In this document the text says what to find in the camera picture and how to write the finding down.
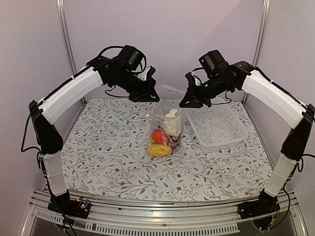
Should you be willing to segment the white toy cauliflower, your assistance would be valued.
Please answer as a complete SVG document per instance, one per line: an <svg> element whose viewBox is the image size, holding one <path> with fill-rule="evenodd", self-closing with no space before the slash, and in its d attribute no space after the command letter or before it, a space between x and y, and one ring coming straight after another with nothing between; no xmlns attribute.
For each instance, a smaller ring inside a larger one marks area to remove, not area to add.
<svg viewBox="0 0 315 236"><path fill-rule="evenodd" d="M169 136L180 136L181 116L179 109L171 109L163 118L164 131Z"/></svg>

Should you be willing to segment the clear zip top bag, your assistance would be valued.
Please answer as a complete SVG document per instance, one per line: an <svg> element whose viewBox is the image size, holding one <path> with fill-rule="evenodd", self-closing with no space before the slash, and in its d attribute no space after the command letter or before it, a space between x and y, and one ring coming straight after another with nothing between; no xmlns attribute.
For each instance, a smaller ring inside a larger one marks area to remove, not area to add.
<svg viewBox="0 0 315 236"><path fill-rule="evenodd" d="M147 152L161 158L173 154L181 145L186 111L179 104L185 92L167 85L158 86L156 91L160 100L147 114L150 121Z"/></svg>

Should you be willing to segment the dark red toy grapes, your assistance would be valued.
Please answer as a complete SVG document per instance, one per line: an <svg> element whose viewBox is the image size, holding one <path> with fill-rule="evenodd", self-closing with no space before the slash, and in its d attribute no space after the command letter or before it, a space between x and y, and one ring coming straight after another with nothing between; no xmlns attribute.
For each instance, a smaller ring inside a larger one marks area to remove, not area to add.
<svg viewBox="0 0 315 236"><path fill-rule="evenodd" d="M169 141L167 142L167 145L170 146L172 149L176 149L180 146L181 143L181 136L175 137L175 136L169 136Z"/></svg>

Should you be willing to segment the orange toy pumpkin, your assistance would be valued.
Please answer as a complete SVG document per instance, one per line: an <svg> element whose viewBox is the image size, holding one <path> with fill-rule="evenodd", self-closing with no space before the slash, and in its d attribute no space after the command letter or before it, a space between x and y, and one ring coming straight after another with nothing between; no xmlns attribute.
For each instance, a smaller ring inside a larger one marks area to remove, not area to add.
<svg viewBox="0 0 315 236"><path fill-rule="evenodd" d="M152 134L151 137L157 141L157 143L159 144L163 144L164 140L163 140L163 132L160 129L155 129Z"/></svg>

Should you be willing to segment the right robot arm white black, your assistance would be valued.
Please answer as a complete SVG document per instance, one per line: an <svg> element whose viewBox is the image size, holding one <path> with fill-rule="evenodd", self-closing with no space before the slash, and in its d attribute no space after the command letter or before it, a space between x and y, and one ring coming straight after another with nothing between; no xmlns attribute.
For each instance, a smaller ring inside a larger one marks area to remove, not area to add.
<svg viewBox="0 0 315 236"><path fill-rule="evenodd" d="M314 121L314 106L296 99L269 79L261 69L245 61L231 65L222 62L204 66L203 69L208 81L201 84L196 83L192 73L185 75L188 88L179 104L181 108L211 107L211 99L223 92L238 89L260 100L290 127L278 162L258 199L239 204L237 212L242 219L246 219L280 210L277 195L293 177L297 163L304 154Z"/></svg>

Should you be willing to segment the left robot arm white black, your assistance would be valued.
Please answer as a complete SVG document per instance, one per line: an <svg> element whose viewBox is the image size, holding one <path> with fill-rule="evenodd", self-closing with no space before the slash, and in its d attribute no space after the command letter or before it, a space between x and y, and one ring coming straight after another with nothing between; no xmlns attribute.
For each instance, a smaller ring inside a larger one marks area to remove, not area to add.
<svg viewBox="0 0 315 236"><path fill-rule="evenodd" d="M57 89L39 102L29 104L30 115L40 146L41 167L51 194L52 204L62 213L70 213L78 204L70 199L63 178L61 150L63 138L55 128L56 121L74 103L89 92L103 86L118 86L125 90L133 102L158 102L156 81L152 78L155 68L148 66L139 75L134 73L139 62L122 57L108 59L97 56L77 74L71 76Z"/></svg>

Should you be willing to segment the white perforated plastic basket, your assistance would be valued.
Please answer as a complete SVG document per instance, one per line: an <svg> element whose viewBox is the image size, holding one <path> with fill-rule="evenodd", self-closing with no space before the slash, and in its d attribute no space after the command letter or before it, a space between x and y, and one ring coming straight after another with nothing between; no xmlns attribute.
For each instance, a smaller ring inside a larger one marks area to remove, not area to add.
<svg viewBox="0 0 315 236"><path fill-rule="evenodd" d="M187 109L187 118L203 153L233 148L249 133L229 105Z"/></svg>

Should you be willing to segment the floral patterned tablecloth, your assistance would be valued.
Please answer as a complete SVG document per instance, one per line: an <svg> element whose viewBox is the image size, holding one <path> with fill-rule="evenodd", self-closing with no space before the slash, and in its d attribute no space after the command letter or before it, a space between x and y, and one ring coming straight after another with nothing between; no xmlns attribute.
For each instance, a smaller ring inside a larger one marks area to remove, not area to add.
<svg viewBox="0 0 315 236"><path fill-rule="evenodd" d="M224 201L256 197L272 173L243 105L230 108L249 132L235 147L203 153L189 123L171 156L148 155L150 103L92 99L61 152L67 188L148 201Z"/></svg>

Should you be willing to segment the aluminium corner post left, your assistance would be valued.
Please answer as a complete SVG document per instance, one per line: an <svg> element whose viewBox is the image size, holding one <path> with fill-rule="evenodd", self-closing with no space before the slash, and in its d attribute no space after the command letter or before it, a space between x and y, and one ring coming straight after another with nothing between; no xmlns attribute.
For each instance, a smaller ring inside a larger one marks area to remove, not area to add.
<svg viewBox="0 0 315 236"><path fill-rule="evenodd" d="M74 75L77 72L77 68L76 68L76 63L75 63L75 59L74 59L74 55L72 51L71 42L70 42L70 36L69 36L67 22L66 22L66 14L65 14L63 0L56 0L56 6L57 6L57 13L58 13L66 57L68 60L70 72L72 75Z"/></svg>

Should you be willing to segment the aluminium corner post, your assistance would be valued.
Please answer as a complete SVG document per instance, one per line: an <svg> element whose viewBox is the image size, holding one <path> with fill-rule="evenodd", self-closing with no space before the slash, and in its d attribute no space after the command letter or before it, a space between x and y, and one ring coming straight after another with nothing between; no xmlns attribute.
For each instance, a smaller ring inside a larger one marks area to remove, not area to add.
<svg viewBox="0 0 315 236"><path fill-rule="evenodd" d="M254 56L252 60L253 66L258 66L260 55L263 48L263 42L267 30L268 25L268 18L269 18L269 11L270 11L270 0L264 0L262 5L262 12L261 12L261 19L260 19L260 26L258 31L258 38L256 41Z"/></svg>
<svg viewBox="0 0 315 236"><path fill-rule="evenodd" d="M70 36L69 36L67 22L66 22L66 14L65 14L63 0L56 0L56 6L57 6L57 13L58 13L66 57L68 60L70 72L72 75L74 75L77 72L77 68L76 68L76 63L75 63L75 59L74 59L74 55L72 51L71 42L70 42Z"/></svg>

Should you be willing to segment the aluminium corner post right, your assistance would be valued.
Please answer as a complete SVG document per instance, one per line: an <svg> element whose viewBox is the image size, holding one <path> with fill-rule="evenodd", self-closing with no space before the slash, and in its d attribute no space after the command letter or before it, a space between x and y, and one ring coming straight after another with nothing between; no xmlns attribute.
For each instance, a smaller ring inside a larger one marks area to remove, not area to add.
<svg viewBox="0 0 315 236"><path fill-rule="evenodd" d="M261 12L261 19L260 19L260 26L258 31L258 38L256 41L254 56L252 60L253 66L258 66L260 55L263 48L263 42L267 30L268 25L268 18L269 18L269 11L270 11L270 0L264 0L262 5L262 12Z"/></svg>

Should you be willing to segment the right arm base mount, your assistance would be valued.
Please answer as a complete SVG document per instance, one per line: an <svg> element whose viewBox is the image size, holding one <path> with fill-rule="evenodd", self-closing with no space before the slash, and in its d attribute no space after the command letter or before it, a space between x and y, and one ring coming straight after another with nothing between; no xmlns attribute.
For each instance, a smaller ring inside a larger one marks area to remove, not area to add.
<svg viewBox="0 0 315 236"><path fill-rule="evenodd" d="M272 228L279 216L280 205L278 198L262 197L255 201L246 201L240 203L237 207L237 213L241 219L252 219L253 225L260 231L266 231Z"/></svg>

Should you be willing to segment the aluminium front rail frame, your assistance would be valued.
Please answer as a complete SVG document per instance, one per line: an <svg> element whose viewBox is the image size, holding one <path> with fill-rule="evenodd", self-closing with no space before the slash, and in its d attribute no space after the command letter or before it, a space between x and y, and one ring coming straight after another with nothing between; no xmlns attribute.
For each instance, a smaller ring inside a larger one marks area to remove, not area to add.
<svg viewBox="0 0 315 236"><path fill-rule="evenodd" d="M47 190L34 190L24 217L22 236L308 236L294 192L280 193L275 228L255 228L256 219L242 219L238 200L218 202L161 202L105 197L78 191L71 198L91 201L87 219L67 225L48 209Z"/></svg>

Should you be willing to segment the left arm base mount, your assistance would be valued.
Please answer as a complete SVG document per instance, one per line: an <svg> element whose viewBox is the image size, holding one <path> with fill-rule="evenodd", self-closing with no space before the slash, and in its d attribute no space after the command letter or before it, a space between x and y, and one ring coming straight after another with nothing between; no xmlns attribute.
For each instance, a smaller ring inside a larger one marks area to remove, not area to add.
<svg viewBox="0 0 315 236"><path fill-rule="evenodd" d="M48 204L48 209L66 216L87 219L90 213L91 202L80 197L72 200L69 193L60 196L52 196Z"/></svg>

